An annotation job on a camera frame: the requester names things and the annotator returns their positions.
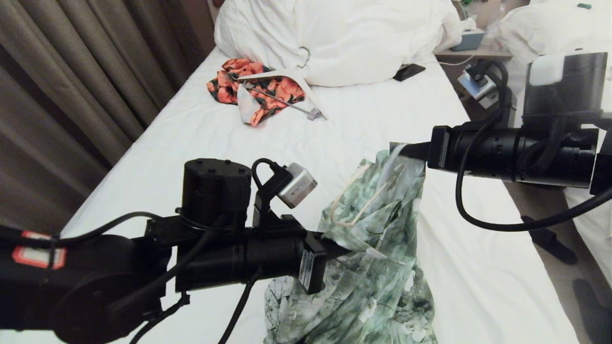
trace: clothing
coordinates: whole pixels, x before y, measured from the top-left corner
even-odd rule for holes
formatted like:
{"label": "clothing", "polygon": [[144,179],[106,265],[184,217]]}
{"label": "clothing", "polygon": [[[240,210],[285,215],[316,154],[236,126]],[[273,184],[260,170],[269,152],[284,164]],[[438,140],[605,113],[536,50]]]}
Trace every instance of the clothing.
{"label": "clothing", "polygon": [[270,283],[265,344],[437,343],[433,297],[416,258],[424,168],[395,151],[362,161],[318,227],[353,252],[327,262],[318,294],[306,295],[292,277]]}
{"label": "clothing", "polygon": [[[217,72],[217,77],[209,81],[206,86],[214,99],[220,103],[237,105],[238,78],[246,75],[269,72],[272,69],[258,62],[248,59],[227,60],[222,66],[223,70]],[[292,79],[287,77],[266,78],[262,80],[249,80],[248,83],[255,89],[281,98],[288,103],[297,103],[304,100],[304,91]],[[264,94],[250,90],[249,93],[257,100],[260,109],[253,113],[250,124],[254,127],[263,119],[268,118],[287,107],[286,104],[270,98]]]}

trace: curtain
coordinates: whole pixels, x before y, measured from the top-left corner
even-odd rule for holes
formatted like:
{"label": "curtain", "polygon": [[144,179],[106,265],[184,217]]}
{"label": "curtain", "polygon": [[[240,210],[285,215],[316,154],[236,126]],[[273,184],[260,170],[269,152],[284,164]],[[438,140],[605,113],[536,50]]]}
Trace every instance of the curtain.
{"label": "curtain", "polygon": [[195,42],[179,0],[0,1],[0,223],[58,233],[203,61]]}

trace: orange floral fabric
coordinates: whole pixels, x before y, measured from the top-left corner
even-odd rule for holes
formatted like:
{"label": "orange floral fabric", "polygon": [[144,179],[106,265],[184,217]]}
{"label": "orange floral fabric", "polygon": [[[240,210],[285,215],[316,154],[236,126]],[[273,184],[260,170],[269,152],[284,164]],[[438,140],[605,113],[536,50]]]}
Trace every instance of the orange floral fabric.
{"label": "orange floral fabric", "polygon": [[[223,70],[217,72],[217,77],[206,84],[208,91],[220,103],[238,104],[238,78],[246,75],[269,72],[272,69],[258,62],[248,59],[231,59],[222,65]],[[262,80],[249,80],[255,89],[271,94],[288,103],[297,103],[304,100],[304,91],[292,79],[287,77],[266,78]],[[251,125],[256,127],[264,119],[278,113],[287,105],[259,92],[249,90],[249,93],[259,103],[260,109],[251,117]]]}

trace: white bed sheet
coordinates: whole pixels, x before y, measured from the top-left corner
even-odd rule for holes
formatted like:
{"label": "white bed sheet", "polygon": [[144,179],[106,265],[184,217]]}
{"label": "white bed sheet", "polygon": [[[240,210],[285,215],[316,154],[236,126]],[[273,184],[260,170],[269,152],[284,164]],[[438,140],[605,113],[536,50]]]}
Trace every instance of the white bed sheet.
{"label": "white bed sheet", "polygon": [[[427,64],[426,71],[403,83],[313,88],[331,112],[330,121],[311,122],[285,109],[253,129],[240,123],[235,106],[216,103],[206,90],[206,82],[225,60],[219,50],[211,53],[87,199],[65,236],[85,233],[131,211],[173,215],[181,203],[183,163],[199,157],[247,165],[268,157],[305,166],[319,182],[315,191],[293,210],[278,200],[272,207],[278,214],[294,214],[314,230],[321,210],[341,192],[362,158],[374,159],[390,141],[428,141],[434,125],[468,119],[442,69]],[[464,184],[466,208],[476,217],[520,221],[502,182],[466,178]],[[454,185],[454,174],[427,170],[418,224],[417,254],[434,295],[433,326],[439,342],[577,343],[529,235],[468,224],[456,210]],[[110,233],[136,237],[144,227],[144,220],[131,220]],[[169,284],[164,307],[178,299]],[[261,343],[267,284],[256,283],[230,343]],[[217,343],[242,290],[242,285],[233,285],[193,292],[191,305],[141,342]],[[5,331],[0,342],[59,340],[51,332]]]}

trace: black phone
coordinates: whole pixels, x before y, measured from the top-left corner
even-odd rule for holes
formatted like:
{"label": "black phone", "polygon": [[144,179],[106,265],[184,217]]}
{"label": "black phone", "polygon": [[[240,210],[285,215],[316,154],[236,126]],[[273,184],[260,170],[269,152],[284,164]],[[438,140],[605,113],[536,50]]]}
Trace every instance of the black phone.
{"label": "black phone", "polygon": [[418,65],[414,63],[409,64],[407,66],[400,68],[400,70],[397,71],[397,74],[395,74],[393,79],[396,79],[397,81],[404,81],[405,79],[408,79],[409,77],[413,75],[417,75],[418,73],[423,72],[424,70],[425,70],[425,67],[423,67],[422,65]]}

